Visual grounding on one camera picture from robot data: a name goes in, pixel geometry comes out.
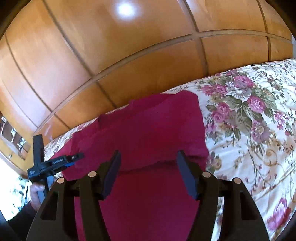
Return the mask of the person's left hand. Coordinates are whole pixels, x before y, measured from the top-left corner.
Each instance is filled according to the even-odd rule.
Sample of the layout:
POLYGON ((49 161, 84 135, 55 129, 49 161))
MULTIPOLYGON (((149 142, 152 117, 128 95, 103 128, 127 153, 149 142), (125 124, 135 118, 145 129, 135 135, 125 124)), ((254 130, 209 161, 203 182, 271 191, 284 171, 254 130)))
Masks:
POLYGON ((39 192, 43 193, 43 191, 45 190, 45 185, 43 185, 42 183, 32 183, 32 185, 30 186, 30 204, 32 206, 32 208, 34 209, 34 211, 38 211, 39 208, 41 207, 42 202, 40 201, 39 198, 39 192))

